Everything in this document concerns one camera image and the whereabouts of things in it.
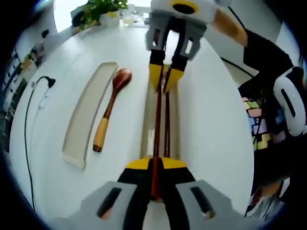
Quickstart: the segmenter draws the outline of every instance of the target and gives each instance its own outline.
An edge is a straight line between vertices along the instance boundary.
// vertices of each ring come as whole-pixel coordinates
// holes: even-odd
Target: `black circle marking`
[[[173,8],[176,11],[178,11],[179,13],[184,13],[184,14],[193,14],[193,13],[195,13],[195,10],[192,7],[184,5],[184,4],[180,4],[180,3],[174,4]]]

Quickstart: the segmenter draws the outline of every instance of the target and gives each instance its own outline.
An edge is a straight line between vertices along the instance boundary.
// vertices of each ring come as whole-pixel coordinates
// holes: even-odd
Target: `white pot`
[[[102,14],[99,18],[102,28],[114,28],[119,26],[120,11]]]

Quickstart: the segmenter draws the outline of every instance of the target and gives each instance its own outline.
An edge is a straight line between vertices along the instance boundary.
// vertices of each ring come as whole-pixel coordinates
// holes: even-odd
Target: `white rectangular tray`
[[[106,88],[117,70],[116,62],[102,63],[83,90],[72,114],[63,145],[64,159],[80,169],[85,157],[93,122]]]

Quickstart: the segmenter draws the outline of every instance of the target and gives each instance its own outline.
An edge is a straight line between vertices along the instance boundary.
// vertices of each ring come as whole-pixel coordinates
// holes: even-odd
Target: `long ceramic tray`
[[[149,82],[147,99],[144,114],[141,153],[140,158],[152,157],[154,152],[154,131],[155,131],[155,116],[157,107],[158,94],[155,92]],[[180,159],[179,149],[179,116],[178,116],[178,95],[177,86],[169,92],[170,102],[170,158]],[[159,156],[164,155],[165,144],[165,94],[162,94],[161,107],[161,125],[160,125],[160,145]]]
[[[83,90],[71,117],[63,145],[64,158],[80,169],[85,167],[85,157],[93,122],[118,65],[102,63],[94,72]]]

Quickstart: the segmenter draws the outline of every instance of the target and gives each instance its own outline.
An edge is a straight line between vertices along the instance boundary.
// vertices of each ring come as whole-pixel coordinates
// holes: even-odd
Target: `black cable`
[[[245,29],[245,26],[243,25],[242,21],[239,19],[238,15],[234,12],[234,10],[228,6],[229,10],[231,11],[231,13],[236,17],[236,19],[239,21],[240,25]]]
[[[26,161],[27,161],[27,167],[28,167],[28,172],[29,172],[30,187],[31,187],[31,197],[32,197],[32,206],[33,206],[34,211],[35,211],[35,205],[34,205],[33,180],[32,180],[32,175],[31,175],[30,166],[29,166],[29,159],[28,159],[26,128],[27,128],[27,118],[28,118],[28,111],[29,111],[29,107],[30,107],[30,102],[31,102],[31,99],[32,99],[32,96],[33,96],[33,93],[34,93],[34,90],[35,90],[37,84],[38,84],[39,81],[42,80],[42,79],[46,79],[46,80],[48,81],[48,87],[49,87],[49,88],[51,88],[51,87],[54,85],[54,83],[56,82],[55,79],[52,79],[52,78],[47,77],[47,76],[40,77],[40,78],[36,81],[35,86],[34,86],[33,89],[32,89],[32,92],[31,92],[29,101],[28,101],[27,109],[26,109],[26,112],[25,112],[25,119],[24,119],[24,147],[25,147],[25,158],[26,158]]]
[[[241,68],[240,66],[236,65],[235,63],[223,58],[223,57],[220,57],[223,61],[229,63],[230,65],[233,65],[235,67],[237,67],[238,69],[240,69],[241,71],[245,72],[247,75],[249,75],[250,77],[254,77],[252,74],[250,74],[249,72],[247,72],[245,69]]]

